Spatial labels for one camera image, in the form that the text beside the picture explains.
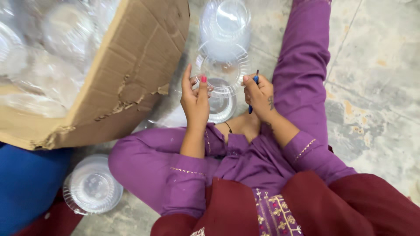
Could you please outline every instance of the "finger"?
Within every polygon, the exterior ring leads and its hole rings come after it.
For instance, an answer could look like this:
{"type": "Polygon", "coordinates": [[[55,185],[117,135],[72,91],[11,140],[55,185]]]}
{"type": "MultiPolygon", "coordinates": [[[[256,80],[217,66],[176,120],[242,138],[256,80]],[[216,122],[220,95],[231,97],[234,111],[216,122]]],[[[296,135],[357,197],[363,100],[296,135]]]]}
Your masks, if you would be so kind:
{"type": "Polygon", "coordinates": [[[207,90],[207,77],[201,78],[200,87],[198,88],[198,100],[199,102],[208,102],[208,90],[207,90]]]}
{"type": "Polygon", "coordinates": [[[199,75],[196,75],[196,76],[193,76],[193,77],[189,78],[190,85],[194,86],[197,83],[197,78],[201,79],[201,77],[203,77],[203,76],[204,76],[204,74],[199,74],[199,75]]]}
{"type": "Polygon", "coordinates": [[[189,81],[190,75],[191,75],[191,68],[192,65],[191,63],[188,63],[185,71],[184,71],[184,76],[182,77],[182,92],[189,92],[191,91],[191,84],[189,81]]]}
{"type": "MultiPolygon", "coordinates": [[[[209,86],[209,85],[207,85],[207,92],[211,92],[211,91],[213,91],[214,90],[214,88],[213,87],[211,87],[211,86],[209,86]]],[[[198,97],[198,91],[199,91],[199,88],[196,88],[196,89],[193,89],[192,90],[192,93],[193,93],[193,95],[194,96],[196,96],[196,97],[198,97]]]]}
{"type": "Polygon", "coordinates": [[[251,97],[261,93],[257,83],[250,76],[244,76],[244,84],[251,97]]]}
{"type": "MultiPolygon", "coordinates": [[[[254,78],[257,74],[250,74],[248,75],[250,78],[254,78]]],[[[258,74],[258,87],[262,88],[264,86],[266,86],[267,84],[271,84],[270,81],[262,74],[258,74]]]]}

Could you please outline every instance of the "hand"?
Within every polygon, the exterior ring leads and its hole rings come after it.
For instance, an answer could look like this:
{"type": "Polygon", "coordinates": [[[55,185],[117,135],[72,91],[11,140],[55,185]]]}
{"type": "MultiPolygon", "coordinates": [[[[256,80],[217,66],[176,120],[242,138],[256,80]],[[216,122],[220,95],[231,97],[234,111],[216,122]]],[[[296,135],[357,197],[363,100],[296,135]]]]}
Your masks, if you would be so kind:
{"type": "Polygon", "coordinates": [[[262,122],[272,123],[279,114],[274,107],[273,85],[263,75],[258,75],[258,84],[253,80],[255,74],[244,76],[245,101],[262,122]]]}
{"type": "Polygon", "coordinates": [[[207,77],[202,76],[200,87],[192,90],[195,81],[190,78],[191,67],[191,64],[188,64],[182,78],[181,105],[186,116],[187,130],[190,129],[199,133],[204,132],[210,114],[207,77]]]}

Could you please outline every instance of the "cuff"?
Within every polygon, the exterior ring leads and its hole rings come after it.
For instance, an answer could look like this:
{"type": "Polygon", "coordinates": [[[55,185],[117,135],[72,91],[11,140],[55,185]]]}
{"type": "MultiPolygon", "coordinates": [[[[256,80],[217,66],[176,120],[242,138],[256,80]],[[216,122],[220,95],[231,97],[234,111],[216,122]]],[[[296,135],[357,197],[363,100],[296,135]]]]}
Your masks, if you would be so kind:
{"type": "Polygon", "coordinates": [[[320,143],[313,136],[304,131],[300,131],[283,148],[283,155],[291,165],[294,165],[305,152],[319,145],[320,143]]]}
{"type": "Polygon", "coordinates": [[[207,175],[207,162],[202,158],[194,158],[179,154],[179,158],[171,158],[169,164],[171,170],[198,175],[203,178],[207,175]]]}

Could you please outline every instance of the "maroon scarf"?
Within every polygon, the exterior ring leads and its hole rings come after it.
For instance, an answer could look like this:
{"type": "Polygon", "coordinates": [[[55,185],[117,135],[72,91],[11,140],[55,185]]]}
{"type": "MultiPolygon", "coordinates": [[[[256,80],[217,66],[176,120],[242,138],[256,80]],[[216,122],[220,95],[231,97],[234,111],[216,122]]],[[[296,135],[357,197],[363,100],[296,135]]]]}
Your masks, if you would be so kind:
{"type": "MultiPolygon", "coordinates": [[[[328,187],[314,172],[300,172],[287,182],[282,195],[305,236],[420,234],[420,208],[375,175],[346,176],[328,187]]],[[[202,218],[167,215],[156,221],[151,235],[259,235],[249,187],[215,178],[206,199],[202,218]]]]}

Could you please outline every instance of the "knee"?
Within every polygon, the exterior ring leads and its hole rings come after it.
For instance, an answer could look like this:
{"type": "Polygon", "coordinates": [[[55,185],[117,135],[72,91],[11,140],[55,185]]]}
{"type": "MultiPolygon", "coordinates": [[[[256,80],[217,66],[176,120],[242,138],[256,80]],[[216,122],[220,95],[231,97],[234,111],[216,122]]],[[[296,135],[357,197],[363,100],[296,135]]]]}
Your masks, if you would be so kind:
{"type": "Polygon", "coordinates": [[[118,181],[120,181],[119,179],[124,175],[125,171],[130,169],[130,159],[132,156],[138,153],[138,151],[135,150],[135,148],[138,147],[137,142],[135,138],[131,136],[122,138],[118,140],[109,154],[109,170],[118,181]]]}

